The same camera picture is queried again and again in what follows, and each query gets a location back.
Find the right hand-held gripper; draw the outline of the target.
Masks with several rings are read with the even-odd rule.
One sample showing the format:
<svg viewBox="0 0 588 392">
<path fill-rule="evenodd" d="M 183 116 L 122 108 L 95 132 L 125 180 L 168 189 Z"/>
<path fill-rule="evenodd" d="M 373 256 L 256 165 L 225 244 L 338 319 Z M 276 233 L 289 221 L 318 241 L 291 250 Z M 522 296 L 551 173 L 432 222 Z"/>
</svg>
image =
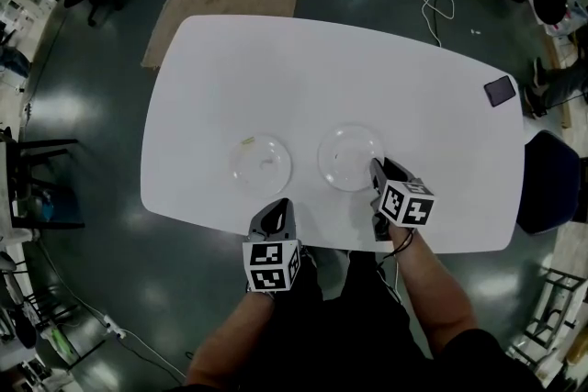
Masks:
<svg viewBox="0 0 588 392">
<path fill-rule="evenodd" d="M 435 195 L 423 184 L 408 183 L 416 179 L 413 173 L 389 158 L 372 158 L 369 174 L 378 194 L 370 203 L 376 241 L 391 240 L 390 225 L 419 229 L 427 224 Z"/>
</svg>

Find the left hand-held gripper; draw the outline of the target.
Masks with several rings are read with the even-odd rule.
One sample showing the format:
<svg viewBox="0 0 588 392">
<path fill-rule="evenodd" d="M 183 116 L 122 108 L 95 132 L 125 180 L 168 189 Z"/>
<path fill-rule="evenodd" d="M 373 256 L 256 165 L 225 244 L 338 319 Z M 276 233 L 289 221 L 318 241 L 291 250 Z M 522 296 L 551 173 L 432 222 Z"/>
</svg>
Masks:
<svg viewBox="0 0 588 392">
<path fill-rule="evenodd" d="M 253 292 L 273 294 L 293 287 L 301 265 L 301 244 L 294 233 L 294 206 L 288 198 L 268 204 L 252 218 L 243 266 Z"/>
</svg>

